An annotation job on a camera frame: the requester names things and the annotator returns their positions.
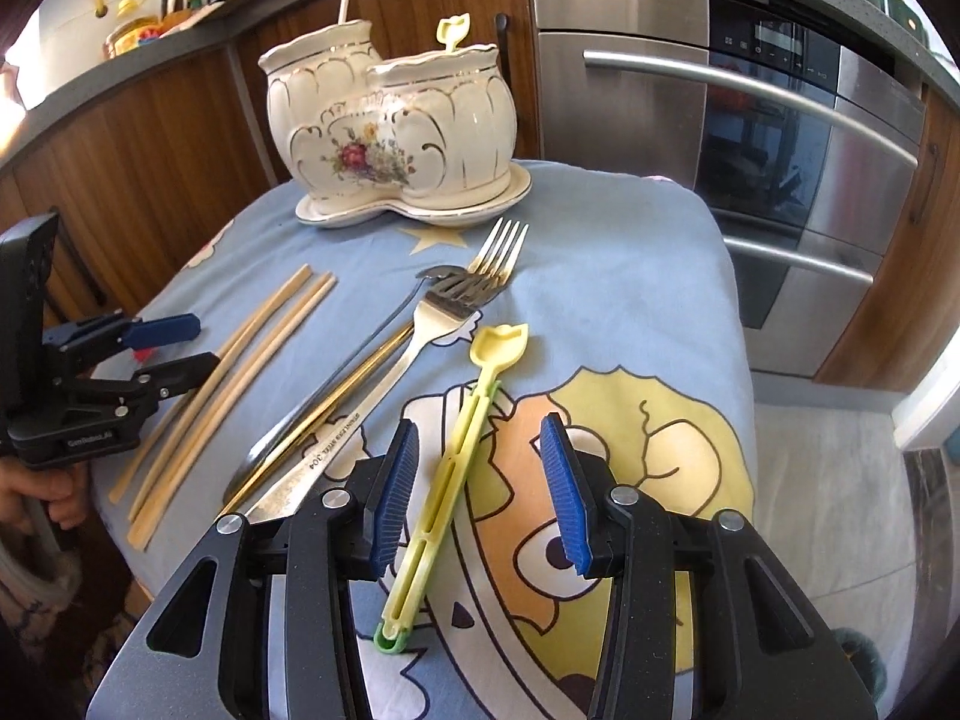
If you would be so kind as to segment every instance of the oven handle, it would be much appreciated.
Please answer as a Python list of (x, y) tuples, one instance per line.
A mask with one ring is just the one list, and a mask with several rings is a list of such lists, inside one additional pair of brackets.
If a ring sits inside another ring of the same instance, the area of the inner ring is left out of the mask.
[(862, 282), (868, 287), (874, 283), (874, 278), (867, 271), (858, 271), (856, 268), (848, 268), (846, 265), (822, 260), (820, 257), (811, 257), (809, 254), (800, 254), (786, 250), (786, 248), (771, 247), (771, 245), (758, 244), (756, 241), (734, 238), (729, 235), (723, 237), (723, 242), (727, 245), (728, 250), (747, 257), (757, 257), (760, 260), (794, 266), (794, 268), (802, 268), (805, 271), (813, 271), (815, 274), (843, 276), (843, 278)]
[(667, 59), (662, 56), (641, 56), (634, 53), (620, 52), (596, 52), (595, 50), (584, 51), (584, 65), (588, 68), (602, 68), (605, 70), (626, 70), (632, 73), (652, 73), (657, 76), (670, 76), (672, 79), (684, 79), (688, 81), (701, 81), (702, 83), (712, 84), (714, 86), (723, 86), (727, 89), (736, 89), (738, 92), (746, 92), (771, 103), (780, 103), (788, 108), (800, 111), (818, 119), (823, 119), (834, 127), (843, 127), (844, 129), (856, 132), (862, 135), (877, 146), (885, 148), (902, 160), (909, 162), (913, 167), (918, 166), (917, 157), (906, 151), (905, 148), (898, 146), (889, 138), (885, 138), (874, 129), (870, 129), (866, 124), (861, 124), (856, 119), (851, 119), (838, 113), (832, 108), (828, 108), (815, 100), (809, 100), (796, 92), (790, 92), (781, 89), (779, 86), (765, 83), (750, 76), (743, 76), (729, 70), (711, 67), (709, 65), (697, 65), (693, 62), (683, 62), (676, 59)]

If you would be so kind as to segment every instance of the fork handle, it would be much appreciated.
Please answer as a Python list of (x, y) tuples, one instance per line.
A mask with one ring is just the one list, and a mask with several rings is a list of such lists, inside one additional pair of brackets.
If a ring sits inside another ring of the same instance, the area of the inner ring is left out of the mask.
[(299, 505), (304, 502), (307, 493), (317, 483), (320, 474), (326, 471), (339, 451), (347, 445), (353, 434), (364, 423), (364, 420), (373, 413), (380, 401), (400, 381), (410, 365), (413, 365), (416, 356), (424, 350), (424, 346), (427, 346), (427, 343), (430, 343), (429, 338), (419, 337), (415, 332), (410, 345), (400, 355), (400, 358), (394, 362), (390, 370), (383, 375), (383, 378), (376, 383), (368, 395), (360, 401), (360, 404), (347, 419), (336, 428), (336, 431), (328, 435), (328, 440), (320, 447), (320, 451), (313, 455), (309, 461), (306, 459), (301, 461), (284, 474), (280, 480), (277, 480), (272, 488), (246, 512), (247, 519), (251, 523), (263, 522), (268, 519), (283, 517), (285, 514), (291, 514), (299, 509)]

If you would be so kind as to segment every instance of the oven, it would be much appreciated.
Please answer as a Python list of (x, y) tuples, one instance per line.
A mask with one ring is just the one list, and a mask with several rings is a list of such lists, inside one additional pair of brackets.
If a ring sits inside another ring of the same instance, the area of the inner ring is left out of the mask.
[(751, 366), (813, 376), (896, 227), (920, 100), (740, 1), (534, 3), (544, 158), (696, 191), (733, 258)]

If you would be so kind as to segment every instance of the wooden chopstick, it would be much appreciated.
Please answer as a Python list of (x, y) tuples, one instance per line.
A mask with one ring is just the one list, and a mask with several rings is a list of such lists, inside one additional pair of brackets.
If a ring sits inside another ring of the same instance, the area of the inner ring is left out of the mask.
[[(227, 352), (233, 348), (234, 343), (237, 343), (238, 338), (240, 338), (240, 334), (243, 332), (246, 326), (247, 323), (244, 322), (236, 330), (234, 330), (232, 336), (227, 338), (227, 341), (224, 343), (224, 345), (217, 350), (217, 357), (219, 357), (221, 360), (224, 359), (224, 356), (227, 355)], [(116, 484), (113, 485), (113, 489), (110, 490), (109, 495), (107, 495), (107, 498), (109, 498), (109, 501), (112, 504), (116, 505), (120, 503), (120, 499), (127, 494), (127, 488), (133, 481), (133, 477), (136, 476), (136, 472), (140, 469), (140, 466), (142, 466), (143, 461), (147, 459), (147, 455), (151, 453), (154, 446), (156, 446), (157, 442), (160, 440), (160, 437), (167, 432), (167, 428), (169, 428), (174, 419), (176, 419), (176, 415), (182, 411), (184, 406), (190, 402), (193, 396), (193, 392), (186, 392), (186, 394), (181, 396), (181, 399), (176, 401), (174, 405), (167, 409), (167, 413), (165, 413), (160, 422), (157, 423), (157, 427), (155, 427), (150, 435), (147, 436), (147, 439), (141, 443), (140, 448), (136, 451), (136, 455), (131, 457), (131, 459), (127, 462), (127, 467), (123, 469), (123, 473), (120, 474), (120, 478), (117, 479)]]
[(157, 455), (157, 459), (155, 459), (152, 466), (150, 466), (147, 477), (143, 480), (139, 493), (137, 493), (136, 498), (133, 499), (133, 504), (127, 514), (129, 522), (133, 522), (140, 513), (140, 510), (147, 500), (147, 496), (150, 495), (150, 491), (157, 483), (157, 479), (159, 479), (160, 474), (165, 471), (166, 464), (174, 452), (176, 452), (176, 447), (178, 447), (179, 443), (184, 439), (186, 432), (190, 429), (191, 425), (193, 425), (194, 419), (197, 418), (200, 410), (206, 405), (206, 401), (208, 401), (210, 396), (213, 395), (213, 392), (216, 391), (217, 386), (224, 380), (224, 376), (227, 375), (227, 372), (233, 366), (234, 362), (243, 354), (247, 346), (250, 345), (250, 342), (256, 334), (260, 332), (270, 317), (306, 283), (306, 280), (309, 279), (312, 274), (313, 271), (311, 271), (309, 266), (302, 266), (279, 290), (273, 293), (270, 298), (267, 298), (259, 308), (251, 314), (251, 317), (247, 320), (243, 330), (240, 332), (236, 343), (234, 343), (227, 354), (224, 354), (224, 357), (220, 360), (220, 364), (214, 369), (213, 373), (210, 374), (210, 377), (197, 394), (194, 395), (190, 401), (190, 405), (186, 407), (184, 415), (179, 422), (176, 423), (176, 427), (169, 439), (167, 439), (162, 450), (160, 450), (160, 454)]
[(237, 492), (234, 493), (233, 498), (230, 498), (229, 503), (221, 509), (220, 516), (222, 517), (224, 514), (238, 511), (240, 504), (246, 500), (256, 485), (277, 466), (277, 463), (283, 459), (290, 448), (299, 442), (307, 433), (315, 430), (326, 420), (330, 419), (330, 416), (343, 402), (344, 398), (350, 396), (354, 389), (357, 389), (358, 386), (370, 378), (370, 375), (377, 370), (378, 367), (383, 365), (387, 358), (397, 351), (407, 338), (413, 335), (413, 332), (414, 326), (411, 322), (405, 324), (400, 330), (397, 330), (397, 332), (390, 336), (390, 338), (387, 338), (376, 351), (371, 352), (370, 357), (367, 357), (360, 365), (357, 365), (357, 368), (354, 368), (354, 371), (337, 385), (336, 388), (333, 389), (333, 392), (330, 392), (330, 395), (320, 401), (308, 415), (299, 420), (283, 440), (263, 459), (262, 463), (251, 469), (250, 475), (244, 480), (244, 483), (240, 485)]
[(127, 536), (133, 547), (142, 550), (150, 543), (150, 539), (157, 531), (157, 526), (160, 525), (163, 514), (166, 514), (170, 502), (173, 500), (176, 491), (179, 490), (179, 486), (184, 483), (184, 479), (193, 469), (200, 453), (203, 452), (224, 419), (227, 418), (237, 400), (240, 399), (265, 365), (270, 362), (271, 357), (286, 343), (288, 338), (304, 322), (304, 319), (310, 316), (317, 305), (333, 289), (334, 284), (336, 284), (336, 279), (332, 274), (320, 276), (302, 298), (277, 322), (277, 326), (251, 352), (248, 360), (227, 383), (217, 402), (211, 405), (208, 412), (203, 415), (203, 418), (191, 431), (189, 440), (186, 442), (186, 449), (176, 456), (176, 459), (164, 471), (154, 495), (134, 519), (133, 526)]

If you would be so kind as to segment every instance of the red rose design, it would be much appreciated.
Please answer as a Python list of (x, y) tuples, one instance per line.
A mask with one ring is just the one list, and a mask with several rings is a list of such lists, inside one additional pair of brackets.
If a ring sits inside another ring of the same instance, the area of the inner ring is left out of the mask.
[(347, 170), (366, 170), (367, 147), (363, 143), (347, 143), (340, 151), (340, 161)]

